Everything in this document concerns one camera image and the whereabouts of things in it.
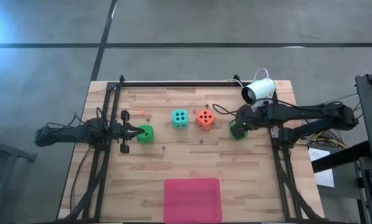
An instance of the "wooden table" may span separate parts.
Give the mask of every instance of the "wooden table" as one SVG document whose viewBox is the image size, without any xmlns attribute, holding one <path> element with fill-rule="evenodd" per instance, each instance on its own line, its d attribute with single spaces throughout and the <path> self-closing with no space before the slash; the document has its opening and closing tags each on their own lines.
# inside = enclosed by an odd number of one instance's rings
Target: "wooden table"
<svg viewBox="0 0 372 224">
<path fill-rule="evenodd" d="M 91 82 L 83 120 L 94 118 L 96 107 L 103 106 L 106 83 Z M 289 80 L 276 81 L 276 88 L 279 100 L 295 104 Z M 131 114 L 129 122 L 133 126 L 153 126 L 155 141 L 154 144 L 140 145 L 135 138 L 129 142 L 129 154 L 121 154 L 119 144 L 113 141 L 101 222 L 163 222 L 165 179 L 212 177 L 220 180 L 223 222 L 279 222 L 284 219 L 268 130 L 251 131 L 248 138 L 241 141 L 231 140 L 228 124 L 234 117 L 220 115 L 210 106 L 209 110 L 215 114 L 216 121 L 211 130 L 202 131 L 194 124 L 196 115 L 193 110 L 198 113 L 205 109 L 206 104 L 213 103 L 228 110 L 237 110 L 244 104 L 241 88 L 121 88 L 117 120 L 120 121 L 121 110 L 128 110 Z M 188 129 L 176 130 L 172 127 L 171 112 L 176 109 L 188 111 Z M 286 127 L 299 125 L 300 121 L 285 124 Z M 75 146 L 59 218 L 69 213 L 70 189 L 87 150 L 87 144 Z M 74 204 L 86 190 L 92 151 L 78 176 Z M 323 217 L 306 147 L 295 145 L 291 158 L 299 192 Z"/>
</svg>

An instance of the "pink mat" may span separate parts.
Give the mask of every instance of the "pink mat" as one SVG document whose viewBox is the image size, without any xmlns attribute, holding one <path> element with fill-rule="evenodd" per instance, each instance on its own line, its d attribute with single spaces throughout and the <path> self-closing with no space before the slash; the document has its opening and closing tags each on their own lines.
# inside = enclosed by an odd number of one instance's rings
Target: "pink mat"
<svg viewBox="0 0 372 224">
<path fill-rule="evenodd" d="M 218 179 L 167 179 L 164 182 L 166 223 L 218 223 L 222 221 Z"/>
</svg>

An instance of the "green die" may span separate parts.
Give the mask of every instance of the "green die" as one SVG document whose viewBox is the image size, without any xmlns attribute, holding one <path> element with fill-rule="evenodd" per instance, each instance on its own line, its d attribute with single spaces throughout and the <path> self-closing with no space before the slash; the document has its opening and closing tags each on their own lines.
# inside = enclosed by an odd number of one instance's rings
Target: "green die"
<svg viewBox="0 0 372 224">
<path fill-rule="evenodd" d="M 248 132 L 245 131 L 244 132 L 244 137 L 242 137 L 241 139 L 235 139 L 235 137 L 232 135 L 231 131 L 230 131 L 230 127 L 233 127 L 234 125 L 236 125 L 236 121 L 232 121 L 230 124 L 229 124 L 229 132 L 230 132 L 230 138 L 233 139 L 233 140 L 242 140 L 242 139 L 245 139 L 248 137 Z"/>
<path fill-rule="evenodd" d="M 174 110 L 172 125 L 175 129 L 186 129 L 188 127 L 187 110 Z"/>
<path fill-rule="evenodd" d="M 150 144 L 150 143 L 153 143 L 153 141 L 154 141 L 153 127 L 151 125 L 149 125 L 149 124 L 145 124 L 145 125 L 140 126 L 139 128 L 143 129 L 144 130 L 144 133 L 143 134 L 138 134 L 136 136 L 137 141 L 140 144 Z"/>
</svg>

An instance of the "white paper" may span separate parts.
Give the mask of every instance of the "white paper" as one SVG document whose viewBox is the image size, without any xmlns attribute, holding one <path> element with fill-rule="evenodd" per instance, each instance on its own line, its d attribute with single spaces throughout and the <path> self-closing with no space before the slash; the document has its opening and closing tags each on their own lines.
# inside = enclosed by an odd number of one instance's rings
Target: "white paper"
<svg viewBox="0 0 372 224">
<path fill-rule="evenodd" d="M 320 149 L 309 149 L 309 157 L 310 161 L 315 161 L 316 159 L 320 159 L 321 157 L 325 157 L 330 155 L 330 152 L 320 150 Z M 326 187 L 334 187 L 334 178 L 333 178 L 333 170 L 325 170 L 315 174 L 316 184 L 326 186 Z"/>
</svg>

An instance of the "gray floor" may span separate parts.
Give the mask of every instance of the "gray floor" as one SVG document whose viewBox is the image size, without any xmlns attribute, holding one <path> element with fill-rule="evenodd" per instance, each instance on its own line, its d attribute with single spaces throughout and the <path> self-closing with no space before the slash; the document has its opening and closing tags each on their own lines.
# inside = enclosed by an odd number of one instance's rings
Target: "gray floor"
<svg viewBox="0 0 372 224">
<path fill-rule="evenodd" d="M 0 43 L 99 43 L 110 0 L 0 0 Z M 108 42 L 372 42 L 372 0 L 120 0 Z M 35 223 L 57 214 L 73 144 L 39 148 L 35 130 L 82 113 L 97 48 L 0 49 L 1 142 L 37 152 L 20 161 L 0 223 Z M 98 80 L 292 80 L 300 105 L 354 93 L 372 73 L 372 48 L 106 49 Z M 355 106 L 357 100 L 349 101 Z M 342 132 L 366 139 L 363 120 Z M 327 218 L 357 221 L 354 201 L 321 195 Z"/>
</svg>

